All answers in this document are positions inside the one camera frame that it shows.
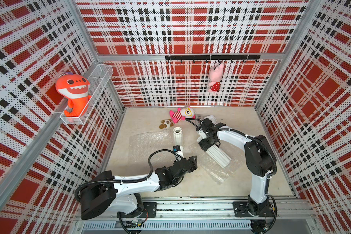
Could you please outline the large white ribbed vase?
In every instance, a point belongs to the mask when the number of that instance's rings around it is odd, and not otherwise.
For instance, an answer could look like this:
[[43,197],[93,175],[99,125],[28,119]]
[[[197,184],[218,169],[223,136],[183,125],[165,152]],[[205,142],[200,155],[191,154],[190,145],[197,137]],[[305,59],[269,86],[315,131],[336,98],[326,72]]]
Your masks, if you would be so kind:
[[206,153],[221,167],[227,167],[232,159],[220,148],[216,145],[213,145],[208,148]]

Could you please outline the bubble wrap sheet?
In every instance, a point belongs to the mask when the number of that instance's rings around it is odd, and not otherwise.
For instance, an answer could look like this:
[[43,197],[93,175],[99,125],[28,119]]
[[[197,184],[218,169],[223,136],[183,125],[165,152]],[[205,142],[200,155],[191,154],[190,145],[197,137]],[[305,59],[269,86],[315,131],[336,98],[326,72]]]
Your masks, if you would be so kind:
[[[148,158],[155,151],[161,149],[173,149],[173,134],[171,130],[160,132],[148,132],[135,135],[129,138],[129,162],[134,164],[136,168],[142,171],[148,171]],[[154,155],[151,163],[155,169],[170,166],[175,157],[169,152],[160,152]]]
[[237,171],[245,161],[244,152],[230,143],[223,143],[220,147],[230,158],[231,162],[222,168],[197,143],[190,145],[185,153],[198,156],[198,167],[203,168],[207,174],[218,184],[222,184],[228,177]]

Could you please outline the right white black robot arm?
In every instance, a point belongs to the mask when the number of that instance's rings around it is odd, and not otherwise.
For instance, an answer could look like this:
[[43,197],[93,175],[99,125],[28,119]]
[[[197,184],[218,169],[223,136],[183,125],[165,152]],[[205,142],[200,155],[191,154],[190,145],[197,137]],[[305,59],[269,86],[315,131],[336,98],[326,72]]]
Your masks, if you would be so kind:
[[250,136],[217,123],[214,116],[199,121],[196,127],[198,144],[220,167],[225,168],[231,158],[218,147],[226,141],[245,153],[246,166],[252,174],[251,191],[244,213],[259,217],[270,208],[268,188],[270,179],[277,173],[277,159],[265,136]]

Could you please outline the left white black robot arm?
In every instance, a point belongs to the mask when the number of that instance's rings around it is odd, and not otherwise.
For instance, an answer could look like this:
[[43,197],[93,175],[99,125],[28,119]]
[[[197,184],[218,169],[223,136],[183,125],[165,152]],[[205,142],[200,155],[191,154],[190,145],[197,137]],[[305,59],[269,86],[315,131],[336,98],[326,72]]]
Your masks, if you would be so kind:
[[187,173],[198,168],[198,157],[184,158],[181,152],[167,150],[175,160],[172,166],[154,169],[151,159],[164,150],[157,150],[148,158],[150,172],[138,176],[114,176],[104,171],[75,190],[75,199],[81,205],[81,218],[89,220],[106,211],[138,216],[144,208],[140,193],[158,192],[179,185]]

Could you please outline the white square clock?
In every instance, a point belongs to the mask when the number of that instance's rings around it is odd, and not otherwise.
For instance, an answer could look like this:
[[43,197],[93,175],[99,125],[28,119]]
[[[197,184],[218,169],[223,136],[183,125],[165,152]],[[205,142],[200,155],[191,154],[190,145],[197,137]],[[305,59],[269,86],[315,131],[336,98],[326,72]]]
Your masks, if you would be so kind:
[[213,124],[217,124],[218,123],[216,117],[213,116],[213,115],[206,116],[205,118],[209,119]]

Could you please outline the pink striped owl plush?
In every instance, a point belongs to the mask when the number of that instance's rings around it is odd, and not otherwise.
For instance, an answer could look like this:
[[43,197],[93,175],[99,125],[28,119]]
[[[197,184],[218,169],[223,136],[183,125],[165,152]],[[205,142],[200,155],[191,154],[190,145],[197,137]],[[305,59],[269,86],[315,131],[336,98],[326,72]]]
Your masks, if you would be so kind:
[[176,111],[169,111],[169,115],[171,117],[171,120],[174,124],[184,121],[187,118],[194,118],[196,116],[196,112],[194,111],[193,108],[190,106],[188,107],[183,107],[183,108],[178,108]]

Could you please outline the small white ribbed vase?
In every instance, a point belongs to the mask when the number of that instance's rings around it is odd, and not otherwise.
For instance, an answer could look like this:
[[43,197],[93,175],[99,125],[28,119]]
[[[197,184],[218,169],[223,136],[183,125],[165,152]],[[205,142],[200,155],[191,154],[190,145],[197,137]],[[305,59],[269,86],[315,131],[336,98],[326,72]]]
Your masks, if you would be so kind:
[[181,127],[175,127],[173,129],[173,142],[174,145],[183,146],[183,134]]

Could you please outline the brown white dog plush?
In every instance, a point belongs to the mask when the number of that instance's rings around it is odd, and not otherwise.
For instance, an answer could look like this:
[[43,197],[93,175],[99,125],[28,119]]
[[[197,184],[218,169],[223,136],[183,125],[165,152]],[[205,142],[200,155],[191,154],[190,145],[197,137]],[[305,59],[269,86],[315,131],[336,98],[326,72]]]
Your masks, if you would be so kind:
[[171,119],[167,119],[167,120],[162,120],[161,124],[159,125],[159,129],[165,129],[165,128],[170,128],[173,127],[174,123]]

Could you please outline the pink pig plush toy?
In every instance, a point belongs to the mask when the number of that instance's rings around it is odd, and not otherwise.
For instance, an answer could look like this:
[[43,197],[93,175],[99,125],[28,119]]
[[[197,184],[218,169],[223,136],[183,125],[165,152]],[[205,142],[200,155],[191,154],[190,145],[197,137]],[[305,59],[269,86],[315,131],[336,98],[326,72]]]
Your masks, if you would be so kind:
[[221,87],[221,80],[224,73],[224,63],[221,62],[214,66],[209,73],[210,82],[208,83],[208,92],[218,92]]

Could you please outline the orange shark plush toy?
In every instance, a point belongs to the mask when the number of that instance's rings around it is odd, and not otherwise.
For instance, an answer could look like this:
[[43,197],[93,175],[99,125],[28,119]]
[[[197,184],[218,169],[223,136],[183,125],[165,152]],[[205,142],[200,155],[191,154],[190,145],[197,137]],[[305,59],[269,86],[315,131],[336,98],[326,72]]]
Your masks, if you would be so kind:
[[66,117],[79,117],[87,111],[87,104],[91,99],[89,95],[90,82],[81,75],[66,72],[56,81],[56,90],[68,99],[67,105],[71,112],[64,111]]

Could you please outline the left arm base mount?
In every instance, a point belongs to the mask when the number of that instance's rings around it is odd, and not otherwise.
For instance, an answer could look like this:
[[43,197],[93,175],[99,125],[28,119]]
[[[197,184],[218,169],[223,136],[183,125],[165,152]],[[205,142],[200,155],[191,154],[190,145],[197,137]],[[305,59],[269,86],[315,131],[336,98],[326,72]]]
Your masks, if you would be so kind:
[[157,203],[156,202],[144,202],[138,205],[138,207],[131,213],[121,213],[122,218],[154,218],[157,214]]

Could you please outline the aluminium front rail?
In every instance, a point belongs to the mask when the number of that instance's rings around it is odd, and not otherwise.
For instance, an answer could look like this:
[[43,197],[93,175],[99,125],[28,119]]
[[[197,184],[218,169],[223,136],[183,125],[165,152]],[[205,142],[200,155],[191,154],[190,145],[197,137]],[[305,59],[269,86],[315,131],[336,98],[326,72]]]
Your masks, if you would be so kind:
[[[143,202],[157,203],[156,218],[236,218],[234,202],[246,197],[157,197],[143,198]],[[316,216],[310,203],[291,196],[275,197],[279,219],[309,218]]]

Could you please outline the black wall hook rail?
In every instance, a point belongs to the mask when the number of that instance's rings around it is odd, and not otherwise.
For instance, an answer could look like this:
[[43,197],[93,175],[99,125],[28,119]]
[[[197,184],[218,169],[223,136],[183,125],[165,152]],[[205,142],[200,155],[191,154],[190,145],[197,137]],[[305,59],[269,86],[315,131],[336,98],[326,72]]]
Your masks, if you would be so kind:
[[247,61],[247,60],[254,60],[257,61],[261,58],[261,55],[166,55],[165,60],[166,61],[186,61],[186,60],[191,60],[191,61],[196,61],[196,60],[204,60],[204,61],[210,61],[210,60],[218,60],[218,61],[223,61],[223,60],[241,60],[241,61]]

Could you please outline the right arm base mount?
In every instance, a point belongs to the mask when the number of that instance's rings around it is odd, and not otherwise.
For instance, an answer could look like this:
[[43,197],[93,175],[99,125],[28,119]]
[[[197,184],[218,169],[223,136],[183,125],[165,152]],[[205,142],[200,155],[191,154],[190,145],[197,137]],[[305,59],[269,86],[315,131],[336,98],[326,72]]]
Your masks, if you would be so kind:
[[265,201],[261,204],[256,204],[253,201],[236,201],[233,202],[233,211],[235,217],[274,217],[274,210],[271,203]]

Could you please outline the clear acrylic wall shelf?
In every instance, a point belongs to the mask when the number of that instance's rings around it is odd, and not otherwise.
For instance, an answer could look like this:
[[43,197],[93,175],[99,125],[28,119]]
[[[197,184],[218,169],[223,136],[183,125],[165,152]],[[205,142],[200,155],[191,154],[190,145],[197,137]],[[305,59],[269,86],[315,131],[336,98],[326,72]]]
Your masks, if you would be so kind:
[[56,81],[56,91],[67,98],[61,112],[64,124],[84,125],[97,114],[114,107],[115,97],[109,85],[113,68],[106,64],[93,65],[86,74],[67,72]]

